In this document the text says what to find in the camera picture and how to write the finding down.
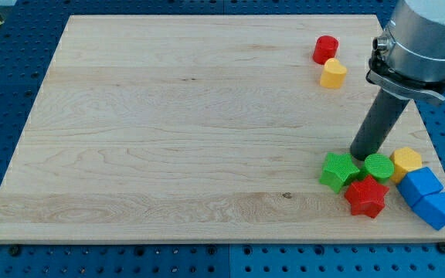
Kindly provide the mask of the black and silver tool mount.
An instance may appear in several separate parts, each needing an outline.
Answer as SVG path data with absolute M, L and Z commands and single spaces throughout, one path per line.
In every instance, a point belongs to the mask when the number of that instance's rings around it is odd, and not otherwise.
M 378 53 L 371 55 L 365 78 L 401 100 L 422 100 L 434 106 L 440 106 L 445 101 L 445 80 L 428 82 L 410 79 L 389 68 Z

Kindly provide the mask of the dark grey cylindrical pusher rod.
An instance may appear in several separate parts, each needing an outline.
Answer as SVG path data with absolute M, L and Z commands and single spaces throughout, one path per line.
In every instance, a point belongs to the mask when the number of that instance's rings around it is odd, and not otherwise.
M 409 99 L 399 99 L 381 89 L 350 146 L 352 156 L 364 161 L 376 153 L 408 103 Z

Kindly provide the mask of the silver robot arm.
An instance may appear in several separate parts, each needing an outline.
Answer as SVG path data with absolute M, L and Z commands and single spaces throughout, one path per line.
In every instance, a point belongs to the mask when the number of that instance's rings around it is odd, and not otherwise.
M 379 93 L 350 147 L 361 161 L 380 149 L 411 100 L 445 101 L 445 0 L 399 0 L 372 41 L 365 78 Z

